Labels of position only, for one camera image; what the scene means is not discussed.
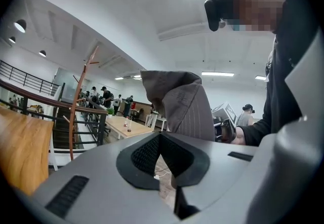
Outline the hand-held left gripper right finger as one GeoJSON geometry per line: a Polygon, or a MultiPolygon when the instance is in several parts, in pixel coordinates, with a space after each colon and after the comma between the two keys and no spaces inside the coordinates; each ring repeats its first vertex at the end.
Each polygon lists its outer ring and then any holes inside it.
{"type": "Polygon", "coordinates": [[[233,186],[242,175],[250,161],[230,156],[231,152],[240,153],[252,157],[257,147],[211,142],[181,134],[173,134],[175,138],[186,142],[202,151],[209,159],[210,166],[199,184],[183,188],[185,199],[189,205],[203,210],[233,186]]]}

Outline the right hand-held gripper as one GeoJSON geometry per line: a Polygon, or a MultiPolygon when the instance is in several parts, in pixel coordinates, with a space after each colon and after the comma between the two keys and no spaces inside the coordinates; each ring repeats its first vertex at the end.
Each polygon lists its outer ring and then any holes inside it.
{"type": "Polygon", "coordinates": [[[236,137],[237,116],[228,102],[225,102],[212,111],[215,129],[215,142],[232,142],[236,137]]]}

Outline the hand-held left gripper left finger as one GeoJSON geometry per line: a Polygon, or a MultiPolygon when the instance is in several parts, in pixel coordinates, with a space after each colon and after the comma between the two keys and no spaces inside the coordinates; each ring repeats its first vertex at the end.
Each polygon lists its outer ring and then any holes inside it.
{"type": "Polygon", "coordinates": [[[137,189],[119,174],[120,151],[147,134],[122,139],[82,153],[51,174],[32,195],[45,207],[74,176],[88,178],[64,220],[68,223],[177,223],[178,218],[157,190],[137,189]]]}

